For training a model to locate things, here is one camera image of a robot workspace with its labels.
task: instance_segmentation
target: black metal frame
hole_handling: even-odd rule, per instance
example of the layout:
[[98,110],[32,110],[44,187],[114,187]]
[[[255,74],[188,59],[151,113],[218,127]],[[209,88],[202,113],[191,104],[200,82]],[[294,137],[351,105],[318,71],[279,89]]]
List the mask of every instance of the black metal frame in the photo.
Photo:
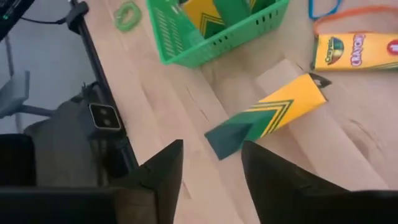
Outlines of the black metal frame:
[[[73,7],[76,4],[78,4],[78,1],[70,0],[70,4]],[[103,102],[103,103],[113,106],[115,108],[118,116],[120,117],[119,110],[118,110],[118,108],[116,106],[116,102],[112,96],[111,89],[109,87],[108,81],[106,80],[104,70],[102,68],[100,59],[98,58],[97,51],[95,49],[93,40],[91,39],[91,35],[88,31],[88,28],[87,28],[87,25],[86,25],[86,22],[84,19],[81,21],[81,24],[79,24],[78,31],[79,31],[79,34],[83,41],[83,44],[85,46],[91,66],[93,67],[94,75],[98,82],[98,86],[99,86],[102,94],[105,97],[105,102]],[[134,154],[134,151],[132,150],[132,147],[130,145],[130,140],[127,137],[126,129],[123,124],[122,124],[122,130],[121,130],[120,136],[117,138],[115,145],[116,145],[116,147],[120,148],[120,150],[122,150],[123,156],[124,156],[124,161],[126,163],[127,168],[130,171],[137,169],[139,165],[138,165],[136,156]]]

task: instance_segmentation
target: floor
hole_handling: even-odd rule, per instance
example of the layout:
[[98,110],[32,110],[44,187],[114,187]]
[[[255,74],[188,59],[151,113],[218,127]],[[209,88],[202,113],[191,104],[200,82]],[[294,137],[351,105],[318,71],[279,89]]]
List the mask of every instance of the floor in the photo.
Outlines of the floor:
[[[36,0],[24,17],[56,21],[70,9],[66,0]],[[76,95],[85,83],[95,80],[83,42],[64,25],[42,25],[20,20],[9,33],[15,74],[30,71],[27,105],[55,109]],[[9,79],[6,43],[0,42],[0,86]],[[28,125],[45,119],[21,115],[0,119],[0,134],[18,133]]]

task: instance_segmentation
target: wooden table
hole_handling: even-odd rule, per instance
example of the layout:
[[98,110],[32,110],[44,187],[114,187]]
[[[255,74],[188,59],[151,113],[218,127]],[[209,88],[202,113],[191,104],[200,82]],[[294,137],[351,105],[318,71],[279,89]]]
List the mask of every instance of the wooden table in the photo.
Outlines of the wooden table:
[[[283,58],[309,70],[313,32],[307,0],[291,0],[283,24],[276,31],[197,69],[160,63],[145,0],[134,1],[142,10],[142,20],[127,33],[118,31],[113,22],[113,13],[123,0],[86,2],[90,7],[85,16],[88,30],[138,163],[142,164],[173,140],[184,139],[183,184],[175,223],[259,223],[244,180],[240,154],[219,161],[203,134],[265,97],[255,79]],[[318,2],[319,13],[334,4]],[[382,3],[398,6],[393,0],[345,0],[342,9]],[[322,31],[393,32],[398,29],[395,21],[396,15],[384,13],[360,16],[325,25]],[[385,181],[385,188],[398,189],[397,72],[320,75],[333,81],[324,91],[329,103],[323,110],[338,124],[341,136],[352,141]],[[300,147],[300,140],[303,139],[296,139],[288,125],[259,142],[347,189],[368,188],[354,187],[347,178],[340,182],[339,178],[344,176],[341,172],[333,177],[323,176],[326,172]],[[340,161],[333,164],[335,167],[328,169],[338,170]],[[365,177],[357,176],[351,181],[356,182],[356,178]]]

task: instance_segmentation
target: basket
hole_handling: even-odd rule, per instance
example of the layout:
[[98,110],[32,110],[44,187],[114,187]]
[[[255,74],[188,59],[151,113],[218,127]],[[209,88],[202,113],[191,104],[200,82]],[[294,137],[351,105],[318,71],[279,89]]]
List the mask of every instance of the basket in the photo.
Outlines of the basket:
[[280,26],[289,0],[269,7],[204,39],[178,7],[178,0],[147,0],[157,48],[163,64],[197,67]]

